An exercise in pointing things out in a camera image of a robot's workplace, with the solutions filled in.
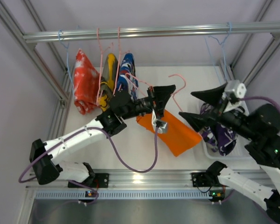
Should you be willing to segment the purple camouflage trousers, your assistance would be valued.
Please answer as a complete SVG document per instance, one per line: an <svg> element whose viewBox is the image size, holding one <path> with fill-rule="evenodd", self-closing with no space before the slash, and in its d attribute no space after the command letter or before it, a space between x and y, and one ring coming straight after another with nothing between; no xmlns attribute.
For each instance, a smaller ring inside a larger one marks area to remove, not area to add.
<svg viewBox="0 0 280 224"><path fill-rule="evenodd" d="M221 156L229 155L234 149L238 134L225 126L217 123L212 126L205 126L199 132L207 147L214 153Z"/></svg>

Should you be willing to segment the orange trousers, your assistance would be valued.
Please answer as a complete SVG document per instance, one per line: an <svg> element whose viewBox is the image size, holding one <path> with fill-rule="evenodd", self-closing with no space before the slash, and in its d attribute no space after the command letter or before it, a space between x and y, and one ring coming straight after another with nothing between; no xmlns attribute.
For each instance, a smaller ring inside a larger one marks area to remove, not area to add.
<svg viewBox="0 0 280 224"><path fill-rule="evenodd" d="M164 112L162 120L168 123L168 131L162 134L159 133L158 137L167 145L175 157L195 147L202 141L200 134L187 127L169 111Z"/></svg>

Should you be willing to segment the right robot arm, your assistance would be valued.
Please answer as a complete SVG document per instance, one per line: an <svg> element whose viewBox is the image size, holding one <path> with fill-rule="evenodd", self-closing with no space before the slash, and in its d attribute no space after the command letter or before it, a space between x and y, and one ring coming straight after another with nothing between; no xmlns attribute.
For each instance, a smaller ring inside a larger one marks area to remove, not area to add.
<svg viewBox="0 0 280 224"><path fill-rule="evenodd" d="M245 93L245 85L238 80L214 89L194 91L192 96L209 104L211 110L205 114L181 112L180 115L195 131L221 124L249 140L246 150L270 177L274 188L260 185L219 161L213 162L204 176L213 186L224 185L248 197L280 224L280 106L263 97L266 104L244 115L235 109L248 100Z"/></svg>

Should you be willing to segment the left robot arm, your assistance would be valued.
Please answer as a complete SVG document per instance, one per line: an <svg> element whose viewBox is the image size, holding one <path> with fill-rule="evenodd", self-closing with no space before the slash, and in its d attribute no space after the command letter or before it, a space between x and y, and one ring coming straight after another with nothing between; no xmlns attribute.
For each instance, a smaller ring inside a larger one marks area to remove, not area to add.
<svg viewBox="0 0 280 224"><path fill-rule="evenodd" d="M132 100L127 91L118 91L110 99L109 108L83 127L46 142L35 140L29 160L38 184L61 179L76 186L90 186L95 177L91 166L86 162L71 163L64 159L83 147L120 133L127 127L125 119L151 114L155 134L166 133L168 124L162 118L175 89L175 85L149 87L148 96L137 100Z"/></svg>

